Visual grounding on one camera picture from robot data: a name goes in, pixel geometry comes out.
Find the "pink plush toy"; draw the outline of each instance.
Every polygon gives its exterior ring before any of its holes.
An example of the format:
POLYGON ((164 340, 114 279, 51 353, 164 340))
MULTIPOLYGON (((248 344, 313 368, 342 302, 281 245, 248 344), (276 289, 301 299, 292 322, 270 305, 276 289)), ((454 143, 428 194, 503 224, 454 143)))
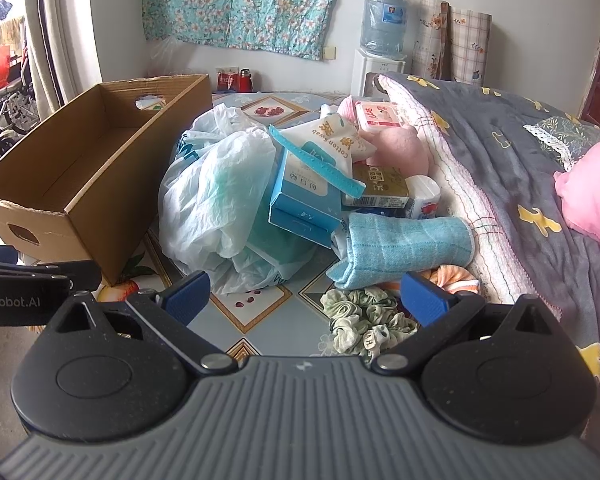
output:
POLYGON ((360 131, 360 135, 378 149, 366 160, 368 165, 397 168, 404 178, 429 174, 429 150, 413 126, 388 128, 377 134, 360 131))

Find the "bed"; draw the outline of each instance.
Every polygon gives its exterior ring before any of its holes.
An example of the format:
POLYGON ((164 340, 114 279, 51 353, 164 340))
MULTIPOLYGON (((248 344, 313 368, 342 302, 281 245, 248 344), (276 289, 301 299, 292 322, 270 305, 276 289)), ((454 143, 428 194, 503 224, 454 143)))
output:
MULTIPOLYGON (((563 169, 524 128, 573 118, 490 88, 401 74, 379 81, 434 155, 443 210, 474 229, 470 270, 485 296, 510 303, 538 294, 600 380, 600 245, 567 227, 554 187, 563 169)), ((600 382, 585 438, 600 452, 600 382)))

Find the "gray ribbed surface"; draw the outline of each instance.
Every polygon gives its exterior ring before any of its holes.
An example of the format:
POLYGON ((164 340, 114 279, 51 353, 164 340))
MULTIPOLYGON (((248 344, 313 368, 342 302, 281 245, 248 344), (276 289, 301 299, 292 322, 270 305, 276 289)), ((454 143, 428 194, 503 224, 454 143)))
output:
POLYGON ((407 381, 376 376, 357 358, 252 357, 237 374, 201 381, 176 416, 142 436, 108 446, 35 436, 0 473, 8 480, 600 480, 600 460, 575 438, 519 448, 474 440, 423 409, 407 381))

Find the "red thermos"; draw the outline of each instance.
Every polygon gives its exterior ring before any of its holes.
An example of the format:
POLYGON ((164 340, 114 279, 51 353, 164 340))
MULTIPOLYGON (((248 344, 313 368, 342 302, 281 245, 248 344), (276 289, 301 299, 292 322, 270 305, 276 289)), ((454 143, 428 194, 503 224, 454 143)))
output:
POLYGON ((253 92, 251 71, 247 69, 240 70, 240 77, 238 78, 238 93, 248 94, 250 92, 253 92))

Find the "turquoise floral curtain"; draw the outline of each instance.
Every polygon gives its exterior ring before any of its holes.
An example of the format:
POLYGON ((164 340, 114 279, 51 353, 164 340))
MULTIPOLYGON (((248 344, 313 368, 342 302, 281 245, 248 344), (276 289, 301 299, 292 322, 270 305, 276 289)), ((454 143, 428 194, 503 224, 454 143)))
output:
POLYGON ((148 40, 267 50, 319 60, 333 0, 142 0, 148 40))

